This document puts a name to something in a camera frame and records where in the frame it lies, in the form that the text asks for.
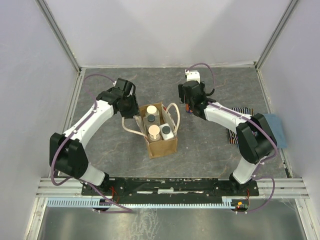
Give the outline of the orange bottle blue cap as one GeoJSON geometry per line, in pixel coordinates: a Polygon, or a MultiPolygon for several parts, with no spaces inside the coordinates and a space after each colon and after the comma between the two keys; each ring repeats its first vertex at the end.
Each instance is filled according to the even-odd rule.
{"type": "Polygon", "coordinates": [[[190,109],[190,106],[188,104],[185,105],[185,111],[189,114],[193,113],[193,111],[190,109]]]}

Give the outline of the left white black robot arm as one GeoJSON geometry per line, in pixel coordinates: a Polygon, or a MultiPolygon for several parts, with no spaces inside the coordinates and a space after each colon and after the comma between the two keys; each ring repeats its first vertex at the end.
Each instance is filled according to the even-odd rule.
{"type": "Polygon", "coordinates": [[[93,105],[87,113],[64,133],[54,133],[49,139],[50,178],[55,186],[55,171],[62,172],[69,179],[74,178],[88,185],[99,195],[110,191],[110,177],[107,173],[92,166],[85,148],[99,128],[115,114],[122,120],[132,119],[140,114],[136,98],[136,86],[118,78],[113,87],[94,96],[93,105]]]}

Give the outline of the clear bottle grey cap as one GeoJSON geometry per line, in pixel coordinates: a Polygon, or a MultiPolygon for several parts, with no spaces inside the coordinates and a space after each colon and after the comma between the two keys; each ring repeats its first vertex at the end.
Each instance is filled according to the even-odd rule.
{"type": "Polygon", "coordinates": [[[160,116],[158,114],[148,114],[143,118],[143,123],[145,125],[157,125],[161,124],[160,116]]]}

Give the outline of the brown canvas tote bag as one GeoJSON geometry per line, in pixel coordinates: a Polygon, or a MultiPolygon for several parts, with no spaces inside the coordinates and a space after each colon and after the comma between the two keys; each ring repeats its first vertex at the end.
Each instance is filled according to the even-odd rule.
{"type": "Polygon", "coordinates": [[[178,130],[181,123],[180,110],[176,103],[168,106],[151,103],[139,108],[139,115],[133,117],[139,130],[133,130],[121,119],[122,128],[145,140],[149,158],[164,157],[178,151],[178,130]]]}

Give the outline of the white bottle grey cap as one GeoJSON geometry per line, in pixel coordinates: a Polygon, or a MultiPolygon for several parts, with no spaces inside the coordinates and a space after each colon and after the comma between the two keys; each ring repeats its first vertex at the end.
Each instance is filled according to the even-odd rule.
{"type": "Polygon", "coordinates": [[[175,135],[168,123],[159,126],[160,135],[164,141],[169,141],[175,138],[175,135]]]}

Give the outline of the white pump dispenser bottle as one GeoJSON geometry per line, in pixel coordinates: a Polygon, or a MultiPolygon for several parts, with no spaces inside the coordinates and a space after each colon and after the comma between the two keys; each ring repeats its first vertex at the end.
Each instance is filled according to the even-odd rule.
{"type": "Polygon", "coordinates": [[[148,128],[148,141],[150,143],[161,141],[162,137],[160,134],[160,128],[158,125],[151,125],[148,128]]]}

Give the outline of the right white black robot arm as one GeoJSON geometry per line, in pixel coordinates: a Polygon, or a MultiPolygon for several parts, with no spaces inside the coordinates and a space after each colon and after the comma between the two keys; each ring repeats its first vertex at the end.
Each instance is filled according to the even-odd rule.
{"type": "Polygon", "coordinates": [[[241,159],[229,177],[228,188],[233,195],[241,195],[247,190],[257,168],[278,154],[276,138],[265,116],[260,113],[244,114],[221,105],[209,98],[202,81],[190,80],[179,84],[178,95],[193,115],[236,134],[241,159]]]}

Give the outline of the clear bottle beige cap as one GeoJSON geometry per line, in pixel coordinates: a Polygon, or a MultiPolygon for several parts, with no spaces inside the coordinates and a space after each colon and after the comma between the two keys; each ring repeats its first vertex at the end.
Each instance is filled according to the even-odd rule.
{"type": "Polygon", "coordinates": [[[149,116],[149,115],[157,116],[157,115],[159,115],[159,110],[157,109],[157,107],[155,105],[149,105],[146,108],[145,115],[146,116],[149,116]]]}

